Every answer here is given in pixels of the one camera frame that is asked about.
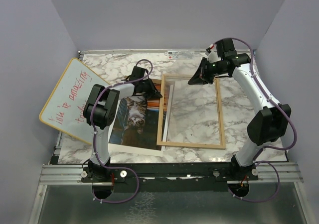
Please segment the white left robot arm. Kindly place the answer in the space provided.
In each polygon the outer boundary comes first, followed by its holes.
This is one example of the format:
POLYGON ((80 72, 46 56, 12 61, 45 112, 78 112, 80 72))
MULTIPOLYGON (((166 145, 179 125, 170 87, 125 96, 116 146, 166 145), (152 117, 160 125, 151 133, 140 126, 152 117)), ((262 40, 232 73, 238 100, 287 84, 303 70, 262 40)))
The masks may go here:
POLYGON ((91 156, 81 173, 82 182, 106 181, 112 177, 108 149, 109 129, 117 114, 118 101, 124 98, 141 97, 144 99, 161 98, 149 78, 153 68, 135 65, 132 73, 123 81, 109 86, 95 84, 85 104, 83 115, 93 128, 91 156))

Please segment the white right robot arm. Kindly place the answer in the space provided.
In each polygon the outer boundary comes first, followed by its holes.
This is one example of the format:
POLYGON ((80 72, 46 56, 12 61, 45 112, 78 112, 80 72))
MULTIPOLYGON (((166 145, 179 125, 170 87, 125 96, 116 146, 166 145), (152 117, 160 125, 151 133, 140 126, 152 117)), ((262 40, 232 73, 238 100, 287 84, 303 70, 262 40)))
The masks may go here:
POLYGON ((233 78, 251 102, 255 116, 247 126, 248 140, 229 167, 230 176, 240 180, 247 174, 246 167, 252 166, 264 149, 274 149, 272 143, 286 133, 291 107, 271 94, 254 68, 254 55, 238 53, 235 40, 224 38, 212 43, 188 84, 206 85, 218 78, 233 78))

